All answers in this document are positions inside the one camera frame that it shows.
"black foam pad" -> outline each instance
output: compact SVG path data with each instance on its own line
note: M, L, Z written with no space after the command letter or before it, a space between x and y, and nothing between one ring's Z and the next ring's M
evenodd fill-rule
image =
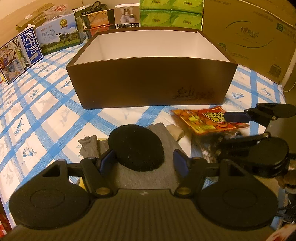
M152 171L164 162L163 146L151 130L124 125L113 130L108 139L120 164L138 172Z

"plastic bag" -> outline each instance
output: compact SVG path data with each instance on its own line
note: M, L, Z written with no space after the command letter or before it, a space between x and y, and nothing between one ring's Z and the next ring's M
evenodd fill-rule
M49 8L46 11L43 11L43 13L36 19L34 19L33 23L36 24L40 21L42 21L43 19L46 19L46 21L43 23L45 24L46 22L53 20L56 17L61 17L64 15L68 15L70 13L73 13L73 10L68 7L67 4L65 5L59 5L59 6L53 6L51 8Z
M243 123L226 122L224 120L225 110L221 106L203 110L173 110L173 112L198 135L249 126Z

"snack bag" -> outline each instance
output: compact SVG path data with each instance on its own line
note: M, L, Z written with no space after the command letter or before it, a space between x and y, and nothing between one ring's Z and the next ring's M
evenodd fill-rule
M203 110L173 110L198 135L248 127L244 123L229 123L224 120L225 110L221 106Z

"small product box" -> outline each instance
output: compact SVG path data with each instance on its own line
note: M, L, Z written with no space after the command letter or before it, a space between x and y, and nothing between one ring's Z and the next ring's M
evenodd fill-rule
M90 39L92 36L96 34L96 32L102 32L102 31L107 31L111 29L115 29L115 24L109 24L109 25L104 25L104 26L99 26L95 28L85 28L83 31L86 33L87 37Z
M202 13L203 0L170 0L172 10Z
M171 0L140 0L140 8L171 10Z
M26 16L22 21L20 21L15 29L20 33L26 27L28 27L29 24L35 25L36 28L39 27L46 21L46 18L42 16L43 11L46 11L53 6L54 5L52 3L44 4L28 16Z
M10 85L42 58L41 49L31 27L0 48L0 71Z
M43 54L50 54L84 41L86 34L83 32L83 24L76 15L79 15L79 12L58 16L35 29Z
M113 9L81 15L81 18L84 25L88 29L103 25L115 24Z
M140 10L141 26L170 26L171 11L167 10Z
M114 7L116 28L140 27L140 5L120 4Z
M172 27L195 28L201 30L202 15L191 12L172 11L170 25Z

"bed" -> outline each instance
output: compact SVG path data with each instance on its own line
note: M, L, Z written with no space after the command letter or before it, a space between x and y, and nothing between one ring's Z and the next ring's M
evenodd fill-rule
M124 124L175 123L171 110L176 106L83 109L66 71L66 65L81 47L47 55L11 85L0 84L0 195L12 226L15 223L8 206L11 194L54 160L79 162L82 156L78 139L91 135L107 138ZM226 111L243 111L258 102L285 103L282 87L238 66L222 107ZM242 132L255 135L264 130L251 122ZM179 144L190 156L191 136L187 134ZM71 177L70 181L75 183L77 178Z

